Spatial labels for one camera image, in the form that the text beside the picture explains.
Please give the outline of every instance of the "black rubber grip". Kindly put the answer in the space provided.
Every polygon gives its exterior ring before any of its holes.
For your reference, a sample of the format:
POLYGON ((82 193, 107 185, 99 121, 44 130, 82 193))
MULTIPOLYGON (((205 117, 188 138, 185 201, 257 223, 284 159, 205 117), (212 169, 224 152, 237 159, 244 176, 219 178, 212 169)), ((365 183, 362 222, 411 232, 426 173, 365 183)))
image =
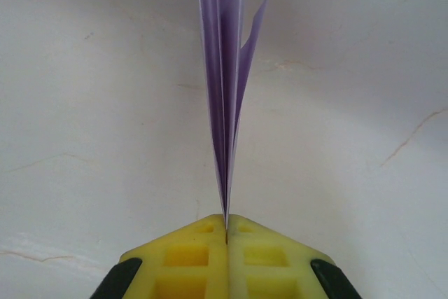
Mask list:
POLYGON ((112 267, 90 299, 122 299, 140 265, 140 258, 131 258, 112 267))
POLYGON ((337 266, 321 259, 314 259, 311 261, 311 267, 328 299, 362 299, 337 266))

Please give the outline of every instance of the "purple paper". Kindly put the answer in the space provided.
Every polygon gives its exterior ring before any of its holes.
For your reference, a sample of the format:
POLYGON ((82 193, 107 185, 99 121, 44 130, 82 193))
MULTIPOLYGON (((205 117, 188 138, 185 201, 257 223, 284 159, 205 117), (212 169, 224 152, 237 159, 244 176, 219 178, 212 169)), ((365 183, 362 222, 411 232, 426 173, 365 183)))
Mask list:
POLYGON ((226 227, 239 115, 266 2, 241 47, 244 0, 199 0, 211 138, 226 227))

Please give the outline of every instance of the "crack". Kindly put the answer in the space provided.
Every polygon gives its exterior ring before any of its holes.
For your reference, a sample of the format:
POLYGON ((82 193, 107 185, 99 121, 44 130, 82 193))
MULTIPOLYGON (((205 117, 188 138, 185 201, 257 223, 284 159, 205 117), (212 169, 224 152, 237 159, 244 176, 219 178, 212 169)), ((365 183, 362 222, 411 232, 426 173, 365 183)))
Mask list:
POLYGON ((301 65, 304 68, 308 68, 308 69, 311 69, 311 70, 320 69, 318 67, 311 67, 308 64, 305 64, 305 63, 299 62, 299 61, 283 60, 282 62, 275 62, 272 67, 270 67, 269 69, 264 70, 263 72, 269 73, 269 72, 275 71, 275 70, 292 71, 293 70, 292 66, 296 65, 296 64, 301 65))
POLYGON ((432 114, 430 114, 429 116, 427 116, 425 119, 423 119, 420 124, 418 124, 415 128, 414 131, 412 131, 411 135, 408 136, 408 138, 406 140, 404 140, 404 142, 402 142, 399 147, 397 147, 394 152, 392 152, 392 154, 390 154, 389 157, 387 157, 387 159, 385 159, 385 161, 383 161, 383 163, 380 165, 380 167, 383 167, 385 164, 387 164, 392 158, 394 158, 395 156, 397 156, 397 154, 406 146, 408 145, 408 143, 412 140, 412 138, 417 134, 417 132, 425 125, 426 122, 428 122, 430 119, 436 117, 437 115, 440 115, 441 113, 447 112, 448 111, 448 107, 447 108, 443 108, 442 110, 439 111, 435 111, 432 114))
POLYGON ((73 260, 76 259, 75 256, 53 256, 53 257, 47 257, 47 258, 37 258, 35 256, 30 256, 24 253, 20 253, 20 252, 16 252, 16 251, 11 251, 11 250, 4 250, 4 251, 0 251, 0 255, 4 255, 4 256, 17 256, 17 257, 21 257, 27 260, 32 260, 34 262, 40 262, 40 263, 44 263, 44 262, 48 262, 49 260, 57 260, 57 259, 64 259, 64 260, 73 260))
MULTIPOLYGON (((343 63, 343 61, 345 61, 347 55, 348 55, 350 52, 352 52, 353 50, 355 50, 356 47, 358 47, 359 44, 361 44, 361 43, 367 41, 368 39, 370 39, 370 37, 371 37, 371 35, 373 34, 373 32, 377 29, 377 26, 378 26, 378 24, 380 23, 380 21, 381 21, 381 20, 377 20, 376 22, 374 22, 374 23, 370 26, 370 28, 366 31, 365 36, 364 36, 363 38, 361 38, 361 39, 357 40, 357 42, 353 43, 353 45, 351 45, 351 46, 348 47, 346 50, 344 50, 344 52, 342 53, 342 56, 341 56, 341 57, 339 57, 336 61, 331 62, 328 66, 324 67, 323 69, 329 69, 329 68, 331 68, 331 67, 333 67, 333 66, 337 66, 337 65, 343 63)), ((334 31, 334 32, 332 33, 332 35, 330 35, 330 38, 331 38, 331 36, 333 36, 334 33, 337 32, 338 30, 339 30, 339 29, 336 29, 336 31, 334 31)))
POLYGON ((83 268, 85 270, 92 270, 95 272, 108 272, 109 269, 105 268, 105 267, 100 267, 97 265, 92 265, 90 263, 84 263, 81 259, 75 257, 75 256, 71 256, 71 255, 62 255, 62 256, 50 256, 50 257, 45 257, 45 258, 39 258, 33 255, 29 255, 26 253, 22 253, 22 252, 18 252, 18 251, 13 251, 13 250, 3 250, 0 251, 0 256, 16 256, 19 258, 23 258, 26 260, 30 260, 33 262, 37 262, 37 263, 46 263, 46 262, 50 262, 52 260, 67 260, 70 261, 72 263, 70 263, 70 265, 73 267, 79 267, 79 268, 83 268))
POLYGON ((12 172, 20 171, 21 169, 33 167, 33 166, 35 166, 37 164, 40 164, 42 162, 45 162, 47 160, 52 160, 52 159, 55 159, 55 158, 58 158, 58 157, 64 157, 64 156, 70 157, 70 158, 74 158, 74 159, 77 159, 77 160, 82 161, 82 162, 89 162, 89 160, 81 158, 81 157, 79 157, 76 154, 64 152, 64 153, 60 153, 60 154, 57 154, 57 155, 51 155, 50 157, 39 159, 37 161, 31 162, 31 163, 23 165, 23 166, 19 166, 19 167, 16 167, 16 168, 8 169, 6 171, 2 171, 2 173, 12 173, 12 172))
POLYGON ((344 25, 344 23, 341 22, 341 24, 339 25, 338 28, 336 28, 336 29, 334 29, 334 30, 332 30, 332 31, 329 32, 329 33, 330 33, 330 35, 329 35, 330 40, 333 40, 333 36, 334 36, 338 31, 340 31, 340 30, 342 29, 342 26, 343 26, 343 25, 344 25))
POLYGON ((448 299, 448 295, 435 283, 435 281, 429 276, 427 271, 420 265, 420 263, 417 261, 415 255, 412 253, 411 249, 409 248, 409 245, 407 244, 407 240, 400 229, 398 229, 398 232, 400 233, 400 236, 403 238, 403 242, 405 243, 406 251, 409 254, 409 256, 414 261, 415 265, 418 267, 418 269, 425 275, 427 280, 434 285, 434 287, 445 297, 448 299))

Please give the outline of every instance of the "square hole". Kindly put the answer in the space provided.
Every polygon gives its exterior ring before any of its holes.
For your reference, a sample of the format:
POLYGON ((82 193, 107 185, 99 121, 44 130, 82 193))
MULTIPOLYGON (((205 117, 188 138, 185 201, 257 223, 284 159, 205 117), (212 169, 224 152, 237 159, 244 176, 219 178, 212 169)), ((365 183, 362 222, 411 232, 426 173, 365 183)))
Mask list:
POLYGON ((300 299, 292 277, 248 276, 246 283, 249 299, 300 299))
POLYGON ((174 245, 167 249, 164 266, 207 266, 209 248, 207 245, 174 245))
POLYGON ((168 276, 157 278, 150 299, 205 299, 205 276, 168 276))
POLYGON ((244 248, 244 264, 257 266, 288 266, 286 255, 277 246, 247 246, 244 248))

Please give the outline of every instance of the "white wall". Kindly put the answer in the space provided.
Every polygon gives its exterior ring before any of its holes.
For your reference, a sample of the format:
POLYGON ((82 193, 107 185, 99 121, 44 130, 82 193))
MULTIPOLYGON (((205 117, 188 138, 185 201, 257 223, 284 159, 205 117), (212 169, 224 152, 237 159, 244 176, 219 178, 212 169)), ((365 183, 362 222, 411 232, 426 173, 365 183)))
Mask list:
MULTIPOLYGON (((122 252, 220 211, 197 0, 0 8, 0 288, 86 298, 122 252)), ((447 42, 447 0, 269 0, 232 212, 364 298, 445 298, 447 42)))

